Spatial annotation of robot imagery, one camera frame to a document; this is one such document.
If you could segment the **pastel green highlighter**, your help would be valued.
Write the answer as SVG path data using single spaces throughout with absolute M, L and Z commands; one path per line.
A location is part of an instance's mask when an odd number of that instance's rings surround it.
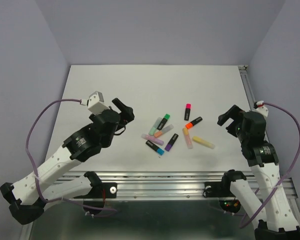
M 161 121 L 162 121 L 162 118 L 158 117 L 148 133 L 150 136 L 153 136 L 155 134 L 155 132 L 157 131 L 157 127 L 159 126 Z

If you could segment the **pastel purple highlighter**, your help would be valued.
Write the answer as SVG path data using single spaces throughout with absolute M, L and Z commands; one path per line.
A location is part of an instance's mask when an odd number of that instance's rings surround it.
M 151 142 L 153 142 L 153 143 L 155 143 L 155 144 L 158 144 L 158 145 L 160 145 L 160 146 L 163 146 L 164 145 L 164 141 L 163 140 L 160 140 L 160 139 L 158 139 L 158 138 L 155 138 L 154 136 L 151 136 L 151 135 L 148 135 L 148 134 L 142 134 L 141 135 L 141 138 L 143 138 L 143 139 L 145 139 L 145 140 L 147 140 L 147 141 L 151 141 Z

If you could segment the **black highlighter blue tip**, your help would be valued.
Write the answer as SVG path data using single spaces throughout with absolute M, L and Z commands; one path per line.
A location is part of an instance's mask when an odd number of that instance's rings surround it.
M 162 156 L 165 151 L 162 150 L 160 147 L 158 147 L 157 145 L 155 145 L 153 142 L 151 142 L 150 140 L 147 140 L 145 143 L 148 147 L 150 147 L 152 150 L 154 150 L 156 153 L 158 153 L 160 156 Z

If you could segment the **black highlighter purple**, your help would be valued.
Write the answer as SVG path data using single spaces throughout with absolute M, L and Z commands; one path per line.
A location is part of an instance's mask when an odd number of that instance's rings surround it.
M 178 139 L 179 135 L 177 133 L 174 133 L 171 139 L 168 141 L 167 145 L 165 146 L 165 150 L 169 152 L 173 145 L 175 144 L 176 140 Z

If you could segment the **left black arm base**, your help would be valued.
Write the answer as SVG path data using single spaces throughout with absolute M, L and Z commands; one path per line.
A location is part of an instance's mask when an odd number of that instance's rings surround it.
M 115 199 L 117 197 L 118 184 L 116 182 L 103 182 L 102 186 L 93 188 L 89 193 L 76 196 L 75 199 Z

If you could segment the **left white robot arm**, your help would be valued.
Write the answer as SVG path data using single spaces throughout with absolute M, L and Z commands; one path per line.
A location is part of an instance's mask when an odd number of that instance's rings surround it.
M 69 170 L 108 148 L 115 136 L 126 130 L 126 125 L 135 119 L 132 107 L 118 98 L 112 103 L 119 109 L 113 110 L 101 101 L 95 93 L 88 99 L 61 99 L 61 102 L 75 102 L 90 111 L 91 123 L 69 136 L 56 152 L 40 166 L 37 166 L 27 148 L 33 171 L 14 183 L 6 182 L 0 187 L 3 198 L 9 203 L 12 217 L 21 225 L 37 220 L 52 206 L 67 202 L 82 207 L 91 216 L 100 216 L 103 211 L 110 214 L 113 208 L 106 208 L 106 199 L 115 198 L 116 183 L 104 184 L 94 171 L 56 185 L 55 181 Z

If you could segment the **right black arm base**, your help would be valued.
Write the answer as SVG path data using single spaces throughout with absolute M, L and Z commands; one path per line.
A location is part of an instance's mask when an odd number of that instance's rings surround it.
M 234 198 L 235 195 L 230 191 L 231 183 L 231 181 L 206 181 L 202 195 L 205 198 Z

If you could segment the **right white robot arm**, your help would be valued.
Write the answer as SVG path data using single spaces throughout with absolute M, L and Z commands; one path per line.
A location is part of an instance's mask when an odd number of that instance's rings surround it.
M 220 182 L 220 189 L 223 194 L 233 194 L 239 200 L 249 217 L 240 227 L 252 224 L 255 239 L 300 240 L 300 224 L 283 187 L 286 177 L 280 175 L 274 146 L 265 139 L 267 106 L 268 103 L 259 101 L 255 103 L 254 110 L 244 111 L 233 105 L 217 121 L 222 126 L 232 119 L 226 130 L 238 138 L 242 155 L 255 176 L 262 199 L 258 199 L 241 171 L 227 171 Z

